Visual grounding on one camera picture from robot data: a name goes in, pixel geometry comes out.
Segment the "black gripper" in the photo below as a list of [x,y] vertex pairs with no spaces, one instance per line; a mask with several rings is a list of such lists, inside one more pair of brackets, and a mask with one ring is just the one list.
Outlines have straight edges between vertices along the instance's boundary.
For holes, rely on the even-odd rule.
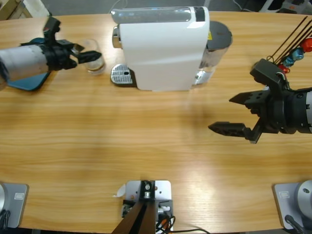
[[239,93],[229,102],[244,105],[259,119],[251,130],[243,123],[215,122],[208,128],[229,137],[243,137],[257,143],[263,133],[306,134],[308,132],[308,90],[271,90]]
[[82,45],[65,39],[54,42],[40,41],[40,71],[59,71],[77,67],[77,62],[70,58],[74,56],[79,64],[93,62],[102,56],[98,51],[86,51]]

